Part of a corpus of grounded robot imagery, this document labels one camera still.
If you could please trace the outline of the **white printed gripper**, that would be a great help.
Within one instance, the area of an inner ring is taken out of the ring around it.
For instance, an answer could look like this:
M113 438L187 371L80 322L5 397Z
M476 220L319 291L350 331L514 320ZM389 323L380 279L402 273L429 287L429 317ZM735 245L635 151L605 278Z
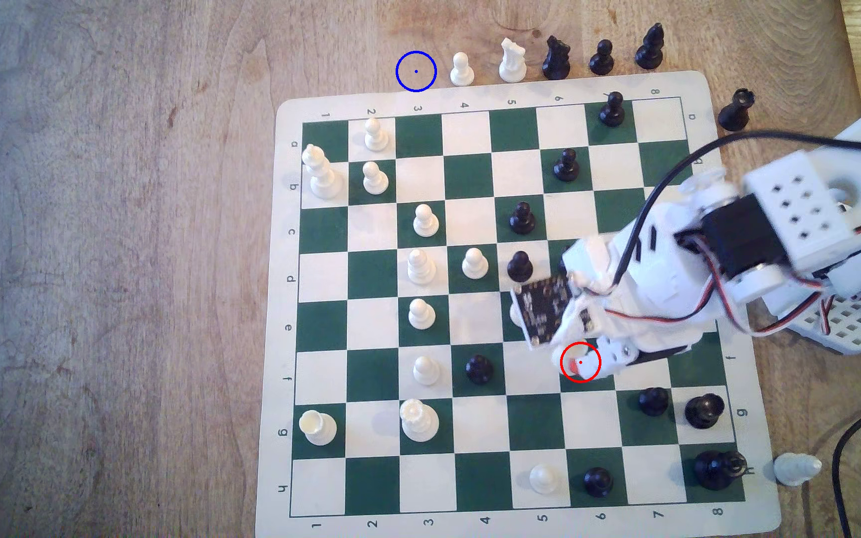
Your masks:
M576 241L562 256L574 298L561 342L595 338L602 369L625 369L639 355L688 349L723 314L712 276L700 254L681 247L675 233L695 225L684 203L652 208L640 237L634 222L610 237Z

